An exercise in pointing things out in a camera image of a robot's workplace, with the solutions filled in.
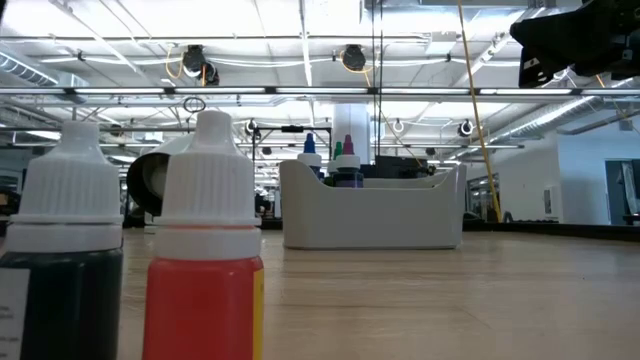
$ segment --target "bottle label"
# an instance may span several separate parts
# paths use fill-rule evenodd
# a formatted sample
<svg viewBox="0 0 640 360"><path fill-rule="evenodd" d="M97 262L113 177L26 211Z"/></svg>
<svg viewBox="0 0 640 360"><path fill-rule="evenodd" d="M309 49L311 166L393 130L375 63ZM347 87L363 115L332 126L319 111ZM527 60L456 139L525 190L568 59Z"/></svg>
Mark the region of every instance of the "bottle label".
<svg viewBox="0 0 640 360"><path fill-rule="evenodd" d="M0 359L20 360L28 269L0 269Z"/></svg>
<svg viewBox="0 0 640 360"><path fill-rule="evenodd" d="M264 269L253 273L253 360L262 360Z"/></svg>

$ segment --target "white wall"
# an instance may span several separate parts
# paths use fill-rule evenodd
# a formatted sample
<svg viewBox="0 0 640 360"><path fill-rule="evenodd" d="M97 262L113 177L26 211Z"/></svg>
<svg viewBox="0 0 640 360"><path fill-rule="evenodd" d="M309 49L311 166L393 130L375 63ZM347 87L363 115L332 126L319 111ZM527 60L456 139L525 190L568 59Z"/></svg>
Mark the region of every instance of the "white wall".
<svg viewBox="0 0 640 360"><path fill-rule="evenodd" d="M599 112L571 125L577 127L613 114ZM634 125L640 129L640 120ZM559 135L558 159L564 221L608 225L605 160L640 159L640 134L620 131L618 124L611 124L580 135Z"/></svg>
<svg viewBox="0 0 640 360"><path fill-rule="evenodd" d="M500 177L500 208L503 214L510 211L514 220L547 219L544 190L548 186L560 188L557 136L550 133L542 140L523 144L524 149L498 150L491 156L492 170ZM486 175L484 164L473 164L467 179Z"/></svg>

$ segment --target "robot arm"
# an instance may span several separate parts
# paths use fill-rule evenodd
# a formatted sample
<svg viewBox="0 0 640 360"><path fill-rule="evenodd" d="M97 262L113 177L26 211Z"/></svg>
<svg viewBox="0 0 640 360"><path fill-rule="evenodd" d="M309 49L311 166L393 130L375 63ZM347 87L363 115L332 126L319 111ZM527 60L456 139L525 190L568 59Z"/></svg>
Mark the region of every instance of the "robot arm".
<svg viewBox="0 0 640 360"><path fill-rule="evenodd" d="M640 75L640 0L583 1L579 9L511 26L522 46L521 88L546 84L568 66L580 76Z"/></svg>

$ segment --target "red bottle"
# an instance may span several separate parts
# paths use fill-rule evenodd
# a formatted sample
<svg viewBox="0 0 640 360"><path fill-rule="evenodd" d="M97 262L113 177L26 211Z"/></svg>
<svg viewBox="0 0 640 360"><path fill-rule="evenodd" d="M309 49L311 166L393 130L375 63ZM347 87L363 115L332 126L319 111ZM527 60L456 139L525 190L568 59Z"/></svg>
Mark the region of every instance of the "red bottle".
<svg viewBox="0 0 640 360"><path fill-rule="evenodd" d="M260 360L264 271L253 165L231 118L198 114L169 160L149 266L143 360Z"/></svg>

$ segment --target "white bottle cap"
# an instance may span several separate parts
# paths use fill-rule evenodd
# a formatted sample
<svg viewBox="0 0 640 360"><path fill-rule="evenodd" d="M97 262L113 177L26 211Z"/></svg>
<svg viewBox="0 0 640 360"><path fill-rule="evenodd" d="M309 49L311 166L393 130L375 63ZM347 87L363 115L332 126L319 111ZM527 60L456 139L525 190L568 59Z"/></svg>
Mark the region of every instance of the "white bottle cap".
<svg viewBox="0 0 640 360"><path fill-rule="evenodd" d="M260 254L254 170L233 140L231 117L198 113L196 133L169 159L155 247L159 257L240 259Z"/></svg>
<svg viewBox="0 0 640 360"><path fill-rule="evenodd" d="M322 156L320 154L300 153L297 159L309 167L322 167Z"/></svg>
<svg viewBox="0 0 640 360"><path fill-rule="evenodd" d="M186 151L169 159L158 225L259 225L251 160L233 141L231 117L198 113Z"/></svg>
<svg viewBox="0 0 640 360"><path fill-rule="evenodd" d="M360 157L358 155L338 155L335 161L336 169L360 169Z"/></svg>
<svg viewBox="0 0 640 360"><path fill-rule="evenodd" d="M20 211L7 230L7 251L120 247L122 229L114 226L122 223L118 168L105 159L98 136L95 123L66 122L58 146L31 160Z"/></svg>

